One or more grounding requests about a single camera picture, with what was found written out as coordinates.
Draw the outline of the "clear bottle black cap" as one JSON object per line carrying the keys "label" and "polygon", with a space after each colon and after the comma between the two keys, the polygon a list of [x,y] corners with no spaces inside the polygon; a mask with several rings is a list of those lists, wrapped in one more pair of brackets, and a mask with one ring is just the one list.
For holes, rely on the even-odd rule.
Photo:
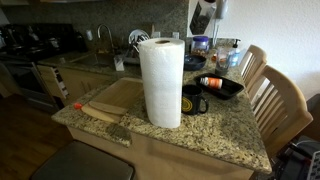
{"label": "clear bottle black cap", "polygon": [[216,0],[198,0],[189,25],[191,33],[204,34],[215,11]]}

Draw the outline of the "small red object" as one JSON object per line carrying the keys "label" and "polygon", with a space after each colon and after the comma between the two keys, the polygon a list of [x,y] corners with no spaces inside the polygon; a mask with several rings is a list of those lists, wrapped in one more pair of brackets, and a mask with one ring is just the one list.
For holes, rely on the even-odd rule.
{"label": "small red object", "polygon": [[82,108],[82,104],[81,103],[74,103],[73,107],[74,107],[74,109],[79,110]]}

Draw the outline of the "open wooden drawer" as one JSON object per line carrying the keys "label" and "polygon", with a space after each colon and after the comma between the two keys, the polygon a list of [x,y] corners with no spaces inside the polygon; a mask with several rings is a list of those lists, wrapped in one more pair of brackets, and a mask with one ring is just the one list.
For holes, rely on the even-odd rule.
{"label": "open wooden drawer", "polygon": [[59,75],[58,70],[54,67],[44,65],[38,65],[37,68],[49,92],[53,96],[65,99],[68,95],[68,91]]}

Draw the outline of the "large wooden cutting board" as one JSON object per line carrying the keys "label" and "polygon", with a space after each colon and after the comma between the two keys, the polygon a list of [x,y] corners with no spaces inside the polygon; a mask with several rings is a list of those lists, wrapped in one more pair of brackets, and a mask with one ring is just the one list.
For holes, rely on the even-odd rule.
{"label": "large wooden cutting board", "polygon": [[106,113],[124,115],[142,95],[142,80],[125,77],[103,90],[89,105]]}

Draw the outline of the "black mug yellow logo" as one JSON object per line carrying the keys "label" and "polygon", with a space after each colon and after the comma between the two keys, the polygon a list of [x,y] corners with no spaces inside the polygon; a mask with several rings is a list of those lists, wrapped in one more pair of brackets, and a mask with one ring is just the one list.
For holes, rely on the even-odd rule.
{"label": "black mug yellow logo", "polygon": [[[182,105],[184,114],[197,115],[205,114],[209,109],[208,101],[202,96],[203,90],[196,85],[184,85],[182,87]],[[205,109],[201,110],[201,102],[205,103]]]}

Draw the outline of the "dark blue bowl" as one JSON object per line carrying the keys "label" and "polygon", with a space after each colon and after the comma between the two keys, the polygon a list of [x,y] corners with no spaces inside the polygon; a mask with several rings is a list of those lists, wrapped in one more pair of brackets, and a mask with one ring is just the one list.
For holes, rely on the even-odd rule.
{"label": "dark blue bowl", "polygon": [[184,69],[186,71],[197,71],[206,64],[206,58],[199,55],[186,55],[184,58]]}

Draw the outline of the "dish rack with plate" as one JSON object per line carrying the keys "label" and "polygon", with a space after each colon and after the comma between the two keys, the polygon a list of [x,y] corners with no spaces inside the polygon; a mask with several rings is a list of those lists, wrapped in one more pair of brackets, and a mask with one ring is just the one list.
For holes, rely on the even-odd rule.
{"label": "dish rack with plate", "polygon": [[124,62],[127,64],[139,65],[139,49],[138,44],[149,39],[147,32],[141,29],[133,30],[128,37],[129,47],[124,55]]}

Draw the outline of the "orange white pill bottle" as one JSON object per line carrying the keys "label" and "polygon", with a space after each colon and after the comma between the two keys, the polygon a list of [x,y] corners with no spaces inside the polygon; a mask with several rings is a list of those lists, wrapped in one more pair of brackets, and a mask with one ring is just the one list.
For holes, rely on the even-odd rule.
{"label": "orange white pill bottle", "polygon": [[200,79],[200,83],[213,89],[220,89],[222,87],[223,80],[219,78],[203,77]]}

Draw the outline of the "jar with blue lid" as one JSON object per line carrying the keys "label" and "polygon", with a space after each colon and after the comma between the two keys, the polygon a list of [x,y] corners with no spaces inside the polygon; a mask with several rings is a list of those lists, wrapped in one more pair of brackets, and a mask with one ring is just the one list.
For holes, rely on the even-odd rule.
{"label": "jar with blue lid", "polygon": [[194,36],[191,43],[191,53],[205,56],[209,49],[209,38],[207,36]]}

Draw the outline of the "black plastic tray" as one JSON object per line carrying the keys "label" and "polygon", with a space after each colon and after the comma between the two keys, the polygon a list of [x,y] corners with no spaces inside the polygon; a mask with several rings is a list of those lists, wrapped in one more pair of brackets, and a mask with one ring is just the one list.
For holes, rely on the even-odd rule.
{"label": "black plastic tray", "polygon": [[[216,86],[205,83],[203,78],[213,80],[216,83]],[[223,100],[231,99],[244,89],[241,84],[213,73],[204,73],[198,75],[194,78],[194,81],[204,91]]]}

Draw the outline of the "soap pump bottle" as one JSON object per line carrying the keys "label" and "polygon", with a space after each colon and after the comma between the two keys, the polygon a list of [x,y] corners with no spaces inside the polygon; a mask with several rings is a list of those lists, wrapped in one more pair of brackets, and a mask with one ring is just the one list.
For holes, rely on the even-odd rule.
{"label": "soap pump bottle", "polygon": [[240,49],[238,48],[238,43],[240,42],[240,39],[235,39],[235,42],[232,46],[232,58],[231,58],[231,63],[230,63],[230,67],[235,67],[238,64],[238,59],[239,59],[239,55],[240,55]]}

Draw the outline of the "far wooden chair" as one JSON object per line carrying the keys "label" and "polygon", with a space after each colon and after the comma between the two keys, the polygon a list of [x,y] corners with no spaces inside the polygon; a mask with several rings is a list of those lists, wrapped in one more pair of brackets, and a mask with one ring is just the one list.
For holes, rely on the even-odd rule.
{"label": "far wooden chair", "polygon": [[247,90],[253,86],[255,77],[259,75],[266,64],[266,52],[256,45],[250,45],[239,65],[241,77]]}

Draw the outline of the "wooden chair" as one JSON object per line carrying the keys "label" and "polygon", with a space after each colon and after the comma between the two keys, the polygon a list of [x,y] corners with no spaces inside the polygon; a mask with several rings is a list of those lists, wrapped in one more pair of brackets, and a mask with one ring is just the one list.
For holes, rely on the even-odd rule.
{"label": "wooden chair", "polygon": [[262,141],[269,157],[274,157],[312,121],[307,103],[299,87],[277,69],[266,65],[257,81],[267,86],[254,103]]}
{"label": "wooden chair", "polygon": [[255,77],[259,75],[266,64],[266,52],[256,45],[250,45],[239,65],[241,77],[247,90],[253,86]]}

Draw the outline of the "black equipment lower right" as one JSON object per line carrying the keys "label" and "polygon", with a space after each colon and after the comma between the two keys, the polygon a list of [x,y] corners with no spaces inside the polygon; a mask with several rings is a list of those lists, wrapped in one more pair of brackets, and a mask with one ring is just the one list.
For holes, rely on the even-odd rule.
{"label": "black equipment lower right", "polygon": [[271,180],[307,180],[312,156],[320,150],[320,142],[301,136],[276,156]]}

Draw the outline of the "white wall phone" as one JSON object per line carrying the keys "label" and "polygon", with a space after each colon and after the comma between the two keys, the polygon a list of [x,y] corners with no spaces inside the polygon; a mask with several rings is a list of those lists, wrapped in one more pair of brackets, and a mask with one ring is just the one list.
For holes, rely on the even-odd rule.
{"label": "white wall phone", "polygon": [[228,11],[228,0],[216,0],[216,12],[214,15],[213,26],[213,45],[217,43],[217,36],[219,30],[219,22],[225,17]]}

